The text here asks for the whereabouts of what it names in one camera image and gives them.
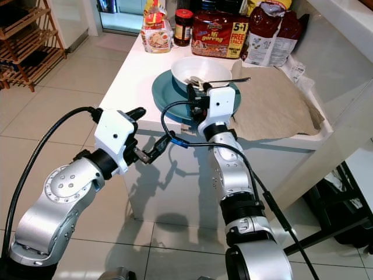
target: wooden shoe rack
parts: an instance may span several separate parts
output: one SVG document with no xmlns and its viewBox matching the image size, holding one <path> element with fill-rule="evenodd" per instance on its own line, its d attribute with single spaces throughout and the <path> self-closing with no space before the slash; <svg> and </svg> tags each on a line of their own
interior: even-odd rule
<svg viewBox="0 0 373 280">
<path fill-rule="evenodd" d="M 0 0 L 0 8 L 12 1 Z M 9 84 L 23 84 L 34 92 L 34 85 L 66 54 L 47 0 L 37 0 L 35 7 L 24 9 L 28 15 L 0 27 L 0 82 L 7 89 Z M 41 61 L 32 62 L 36 53 L 43 54 Z"/>
</svg>

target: white bowl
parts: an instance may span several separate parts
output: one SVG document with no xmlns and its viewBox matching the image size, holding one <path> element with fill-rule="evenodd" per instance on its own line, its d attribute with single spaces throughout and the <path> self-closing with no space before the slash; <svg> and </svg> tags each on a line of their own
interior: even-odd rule
<svg viewBox="0 0 373 280">
<path fill-rule="evenodd" d="M 178 86 L 187 91 L 186 79 L 191 76 L 199 77 L 204 81 L 220 81 L 232 79 L 232 73 L 224 65 L 215 60 L 204 57 L 184 57 L 175 61 L 171 66 L 171 72 Z M 212 86 L 227 86 L 229 83 L 213 83 Z"/>
</svg>

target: teal plate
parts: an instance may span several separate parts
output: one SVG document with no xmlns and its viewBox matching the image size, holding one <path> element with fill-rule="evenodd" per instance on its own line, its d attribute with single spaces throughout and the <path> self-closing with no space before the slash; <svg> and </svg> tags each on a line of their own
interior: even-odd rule
<svg viewBox="0 0 373 280">
<path fill-rule="evenodd" d="M 233 113 L 235 113 L 241 103 L 241 93 L 235 84 L 231 83 L 230 86 L 235 90 L 233 107 Z M 188 100 L 186 92 L 176 84 L 171 70 L 163 72 L 155 79 L 152 93 L 154 102 L 160 111 L 172 102 Z M 192 122 L 188 105 L 178 105 L 170 108 L 167 116 L 179 123 L 190 124 Z"/>
</svg>

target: tile floor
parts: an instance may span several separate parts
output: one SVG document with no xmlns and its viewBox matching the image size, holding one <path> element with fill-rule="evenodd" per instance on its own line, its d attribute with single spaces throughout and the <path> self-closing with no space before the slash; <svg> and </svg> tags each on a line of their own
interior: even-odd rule
<svg viewBox="0 0 373 280">
<path fill-rule="evenodd" d="M 37 141 L 64 112 L 100 104 L 134 39 L 127 37 L 127 47 L 115 51 L 98 47 L 101 38 L 88 38 L 39 83 L 35 93 L 16 86 L 0 91 L 0 235 L 10 197 Z M 70 162 L 84 148 L 93 149 L 93 131 L 93 122 L 82 114 L 50 139 L 27 179 L 15 226 L 38 198 L 52 169 Z M 319 230 L 303 201 L 292 205 L 286 215 L 300 238 Z M 271 224 L 279 243 L 291 244 L 278 222 Z M 134 220 L 124 181 L 116 177 L 82 213 L 54 279 L 95 280 L 104 270 L 124 265 L 138 279 L 194 280 L 206 275 L 224 280 L 224 239 L 224 232 L 211 229 Z M 373 280 L 373 257 L 364 250 L 329 239 L 308 248 L 307 253 L 320 279 Z M 299 254 L 289 259 L 294 279 L 312 279 Z"/>
</svg>

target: jar lid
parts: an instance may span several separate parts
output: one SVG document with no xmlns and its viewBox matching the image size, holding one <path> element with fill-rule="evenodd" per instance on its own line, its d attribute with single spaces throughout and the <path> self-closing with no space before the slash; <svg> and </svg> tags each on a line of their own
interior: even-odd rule
<svg viewBox="0 0 373 280">
<path fill-rule="evenodd" d="M 183 19 L 190 19 L 193 16 L 193 12 L 186 9 L 176 10 L 176 15 Z"/>
</svg>

